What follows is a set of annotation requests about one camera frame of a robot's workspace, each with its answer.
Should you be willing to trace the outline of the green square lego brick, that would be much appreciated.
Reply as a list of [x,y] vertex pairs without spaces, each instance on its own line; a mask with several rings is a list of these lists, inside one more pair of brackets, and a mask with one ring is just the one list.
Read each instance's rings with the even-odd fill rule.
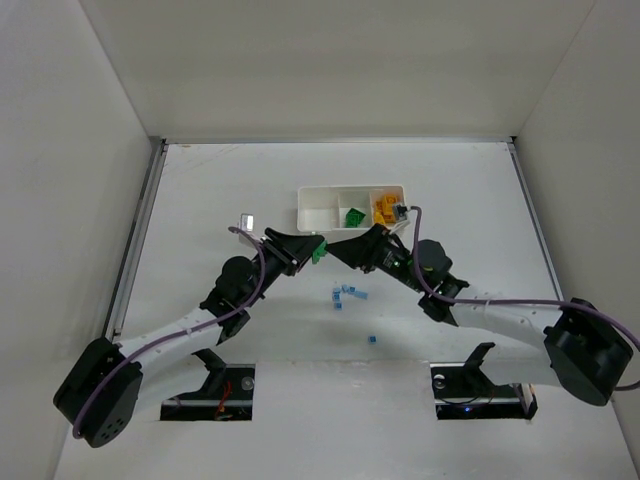
[[364,222],[366,214],[358,209],[350,208],[345,215],[346,228],[359,228]]

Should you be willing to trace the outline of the yellow butterfly lego brick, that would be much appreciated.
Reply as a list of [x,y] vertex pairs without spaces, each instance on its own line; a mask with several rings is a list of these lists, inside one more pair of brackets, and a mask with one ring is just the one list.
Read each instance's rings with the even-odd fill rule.
[[398,201],[395,195],[383,195],[376,202],[376,210],[383,216],[394,216],[393,205]]

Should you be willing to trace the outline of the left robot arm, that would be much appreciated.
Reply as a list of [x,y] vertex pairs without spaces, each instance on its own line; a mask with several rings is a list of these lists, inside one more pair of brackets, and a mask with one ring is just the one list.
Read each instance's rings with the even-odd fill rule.
[[256,254],[226,260],[197,307],[155,331],[120,342],[99,337],[85,347],[53,397],[74,438],[93,448],[112,441],[131,420],[146,381],[235,336],[266,290],[280,276],[295,276],[326,243],[321,235],[271,228],[260,239],[238,227],[232,231],[248,240]]

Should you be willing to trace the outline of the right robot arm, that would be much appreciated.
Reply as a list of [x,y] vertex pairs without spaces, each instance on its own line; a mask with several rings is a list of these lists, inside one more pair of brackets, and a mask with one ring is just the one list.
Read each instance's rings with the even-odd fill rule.
[[464,362],[434,367],[434,393],[441,399],[475,399],[514,384],[544,384],[604,406],[632,359],[629,344],[590,303],[508,305],[450,274],[453,262],[436,241],[418,240],[407,249],[389,229],[374,225],[327,250],[352,269],[380,270],[420,293],[419,307],[435,322],[522,343],[510,349],[482,342]]

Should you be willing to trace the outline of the white three-compartment container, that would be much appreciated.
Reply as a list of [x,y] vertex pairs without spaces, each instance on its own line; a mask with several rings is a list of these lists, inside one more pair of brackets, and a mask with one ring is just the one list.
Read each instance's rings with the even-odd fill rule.
[[[366,232],[375,225],[375,202],[383,195],[395,195],[406,205],[401,185],[305,186],[297,194],[297,228],[302,233],[319,233],[327,239],[342,239]],[[346,228],[350,208],[366,214],[359,228]]]

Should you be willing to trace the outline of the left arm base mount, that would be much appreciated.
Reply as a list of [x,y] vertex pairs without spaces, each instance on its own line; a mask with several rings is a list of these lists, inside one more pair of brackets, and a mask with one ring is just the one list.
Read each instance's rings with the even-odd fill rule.
[[255,364],[229,364],[211,349],[189,357],[201,372],[207,372],[195,387],[165,400],[160,408],[165,422],[251,421],[255,389]]

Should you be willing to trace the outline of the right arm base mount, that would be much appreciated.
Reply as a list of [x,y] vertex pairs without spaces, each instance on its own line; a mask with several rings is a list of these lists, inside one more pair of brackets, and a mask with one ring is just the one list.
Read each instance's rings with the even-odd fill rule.
[[530,384],[494,384],[480,369],[493,342],[480,343],[464,362],[431,363],[438,420],[532,420],[538,402]]

